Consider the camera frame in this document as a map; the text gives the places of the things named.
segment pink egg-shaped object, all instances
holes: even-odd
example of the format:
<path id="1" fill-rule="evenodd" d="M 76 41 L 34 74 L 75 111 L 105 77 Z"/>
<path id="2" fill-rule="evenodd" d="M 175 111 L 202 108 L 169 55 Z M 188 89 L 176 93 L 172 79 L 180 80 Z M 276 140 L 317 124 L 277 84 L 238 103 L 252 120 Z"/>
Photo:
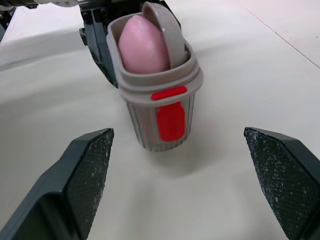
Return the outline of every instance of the pink egg-shaped object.
<path id="1" fill-rule="evenodd" d="M 125 69 L 134 74 L 154 74 L 170 69 L 163 33 L 143 16 L 126 23 L 118 42 Z"/>

